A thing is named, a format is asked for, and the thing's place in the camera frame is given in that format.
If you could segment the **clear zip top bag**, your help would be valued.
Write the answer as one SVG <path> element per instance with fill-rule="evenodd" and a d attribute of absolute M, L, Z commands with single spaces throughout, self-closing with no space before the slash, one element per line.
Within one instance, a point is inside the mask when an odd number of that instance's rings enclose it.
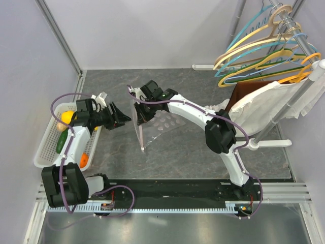
<path fill-rule="evenodd" d="M 141 151 L 144 151 L 150 143 L 152 143 L 163 133 L 185 125 L 185 121 L 180 116 L 172 113 L 167 113 L 164 110 L 158 110 L 154 117 L 147 123 L 137 125 L 137 119 L 140 117 L 137 115 L 136 109 L 134 107 L 135 103 L 135 100 L 131 100 L 130 102 L 132 121 L 134 123 L 134 128 Z"/>

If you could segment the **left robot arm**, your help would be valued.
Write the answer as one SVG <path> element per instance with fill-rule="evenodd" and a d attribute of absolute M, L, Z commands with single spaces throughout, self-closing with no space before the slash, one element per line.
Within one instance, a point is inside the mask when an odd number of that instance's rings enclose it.
<path fill-rule="evenodd" d="M 76 106 L 61 153 L 52 166 L 43 168 L 41 172 L 49 206 L 64 207 L 69 213 L 94 194 L 101 200 L 111 196 L 111 187 L 105 184 L 104 174 L 84 177 L 80 168 L 82 155 L 95 128 L 112 130 L 132 120 L 113 102 L 105 105 L 88 98 L 78 100 Z"/>

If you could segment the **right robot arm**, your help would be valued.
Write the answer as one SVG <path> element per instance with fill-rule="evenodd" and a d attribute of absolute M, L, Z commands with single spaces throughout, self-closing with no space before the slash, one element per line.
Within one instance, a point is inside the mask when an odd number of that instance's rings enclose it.
<path fill-rule="evenodd" d="M 157 111 L 166 111 L 179 115 L 196 124 L 205 133 L 207 147 L 218 154 L 226 169 L 231 182 L 231 194 L 238 199 L 255 197 L 262 200 L 262 184 L 254 185 L 257 180 L 245 168 L 236 145 L 236 131 L 245 131 L 231 121 L 229 114 L 221 109 L 214 111 L 206 109 L 183 97 L 173 89 L 162 90 L 155 81 L 151 80 L 142 87 L 129 86 L 128 93 L 134 99 L 137 113 L 137 124 L 140 126 L 154 118 Z"/>

